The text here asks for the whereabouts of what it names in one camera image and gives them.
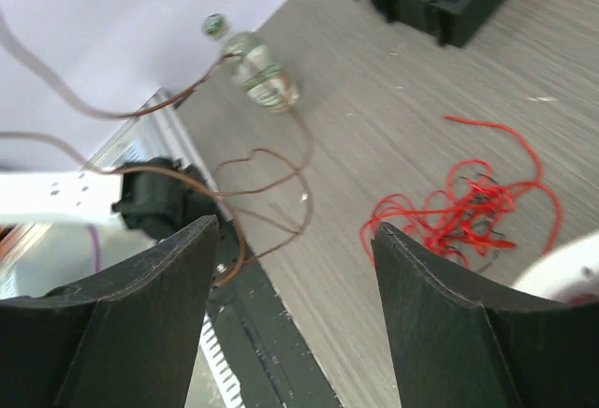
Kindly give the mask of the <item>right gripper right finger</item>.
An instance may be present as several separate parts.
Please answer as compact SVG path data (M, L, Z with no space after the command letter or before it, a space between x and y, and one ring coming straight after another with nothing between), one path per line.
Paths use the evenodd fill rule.
M594 407L598 307L495 283L383 223L372 242L404 407Z

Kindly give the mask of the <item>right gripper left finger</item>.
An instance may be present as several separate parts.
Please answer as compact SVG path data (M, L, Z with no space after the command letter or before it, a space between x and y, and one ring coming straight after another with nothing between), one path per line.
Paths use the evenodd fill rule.
M204 216L38 298L1 303L5 407L182 407L218 247Z

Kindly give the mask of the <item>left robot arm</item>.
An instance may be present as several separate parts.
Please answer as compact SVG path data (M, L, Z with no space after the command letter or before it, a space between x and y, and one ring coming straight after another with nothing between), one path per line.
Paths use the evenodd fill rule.
M1 226L110 226L163 240L197 218L216 213L210 197L176 175L200 178L197 167L183 168L181 161L169 157L100 171L3 172Z

